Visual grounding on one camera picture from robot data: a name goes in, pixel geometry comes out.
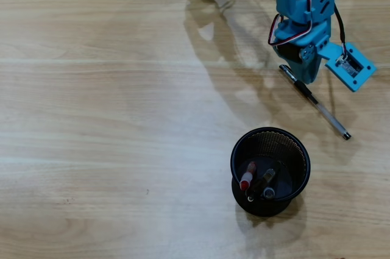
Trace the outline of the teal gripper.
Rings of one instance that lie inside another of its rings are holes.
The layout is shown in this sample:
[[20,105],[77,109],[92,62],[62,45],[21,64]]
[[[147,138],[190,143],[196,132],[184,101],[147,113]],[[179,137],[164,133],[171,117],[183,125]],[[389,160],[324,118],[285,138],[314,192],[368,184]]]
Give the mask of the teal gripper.
[[300,81],[311,84],[321,60],[332,58],[329,22],[297,24],[276,16],[272,23],[272,48],[279,57],[293,63],[292,71]]

